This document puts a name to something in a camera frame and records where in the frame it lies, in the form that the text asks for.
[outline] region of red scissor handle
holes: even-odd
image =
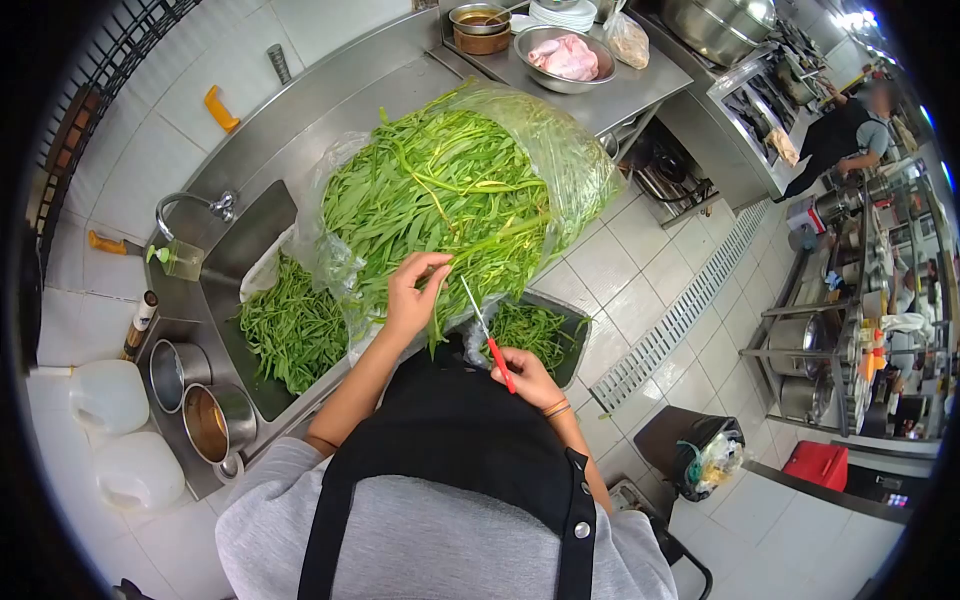
[[[507,363],[503,360],[503,354],[500,353],[500,348],[496,346],[496,342],[493,340],[493,338],[487,338],[487,346],[490,347],[490,354],[493,355],[493,362],[496,363],[496,366],[500,368],[500,372],[503,373],[503,380],[507,384],[507,391],[511,394],[516,394],[514,378],[510,375],[510,370],[507,369]]]

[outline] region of red container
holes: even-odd
[[[843,446],[800,442],[793,449],[783,472],[842,492],[847,487],[848,454]]]

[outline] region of faucet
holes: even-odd
[[[233,204],[236,202],[235,192],[227,190],[220,196],[220,200],[217,202],[204,200],[200,196],[191,194],[190,192],[174,192],[173,194],[164,196],[160,202],[156,203],[156,226],[160,228],[160,233],[163,233],[163,236],[170,241],[174,239],[174,232],[170,230],[170,227],[163,220],[163,207],[177,200],[192,200],[196,203],[203,204],[213,213],[213,216],[224,223],[229,223],[233,220]]]

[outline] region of chef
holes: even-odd
[[[515,396],[452,342],[390,378],[451,258],[399,265],[386,324],[304,439],[274,443],[230,494],[216,541],[237,598],[676,598],[650,522],[612,511],[536,356],[501,349]]]
[[[836,166],[841,178],[854,169],[866,169],[880,162],[890,145],[890,113],[900,103],[893,82],[877,79],[864,84],[848,98],[828,84],[837,107],[814,121],[806,130],[800,160],[810,157],[804,171],[787,185],[780,203],[799,196],[828,169]]]

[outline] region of floor drain grate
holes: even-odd
[[[677,347],[687,331],[713,302],[740,256],[750,248],[770,201],[754,204],[740,212],[733,229],[707,264],[674,300],[660,322],[647,331],[640,341],[590,388],[593,396],[612,413]]]

